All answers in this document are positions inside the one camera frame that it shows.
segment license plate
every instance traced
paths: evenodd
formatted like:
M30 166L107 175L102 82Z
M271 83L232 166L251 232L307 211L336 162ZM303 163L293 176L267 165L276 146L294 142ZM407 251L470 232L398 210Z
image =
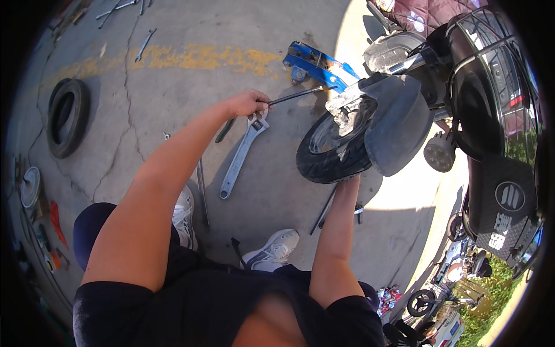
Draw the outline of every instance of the license plate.
M458 322L455 322L455 325L451 328L451 331L449 331L449 333L451 334L451 336L453 336L453 334L457 331L458 329Z

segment white sneaker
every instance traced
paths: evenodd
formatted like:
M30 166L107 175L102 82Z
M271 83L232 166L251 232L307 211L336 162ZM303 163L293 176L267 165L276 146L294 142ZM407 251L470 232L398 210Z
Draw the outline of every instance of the white sneaker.
M275 268L287 265L287 257L299 242L299 233L294 229L283 229L270 237L268 242L259 250L253 250L243 255L243 261L250 270L264 261L275 264Z
M193 210L195 208L195 199L189 187L185 186L177 203L174 207L173 216L171 216L171 223L174 225L179 235L179 244L196 251L199 244L196 240L195 231L191 222L193 218Z

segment blue floor jack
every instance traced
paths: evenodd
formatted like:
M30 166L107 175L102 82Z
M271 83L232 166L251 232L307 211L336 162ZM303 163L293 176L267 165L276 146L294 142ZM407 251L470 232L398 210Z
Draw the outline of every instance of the blue floor jack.
M301 83L309 76L329 88L335 88L338 93L360 79L349 64L340 63L299 41L293 41L289 46L283 65L291 67L294 83Z

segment black t-shirt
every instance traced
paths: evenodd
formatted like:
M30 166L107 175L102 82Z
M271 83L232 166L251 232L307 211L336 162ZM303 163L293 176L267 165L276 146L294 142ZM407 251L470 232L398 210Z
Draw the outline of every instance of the black t-shirt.
M266 293L291 301L309 346L384 346L378 315L363 296L323 309L290 280L263 271L197 270L160 291L119 282L91 282L75 295L78 346L231 346Z

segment front fender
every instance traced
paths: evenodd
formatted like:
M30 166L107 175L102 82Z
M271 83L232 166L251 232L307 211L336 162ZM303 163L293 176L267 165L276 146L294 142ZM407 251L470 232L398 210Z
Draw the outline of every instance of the front fender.
M390 76L361 91L377 100L364 134L370 162L383 176L399 172L424 144L433 122L420 82L410 76Z

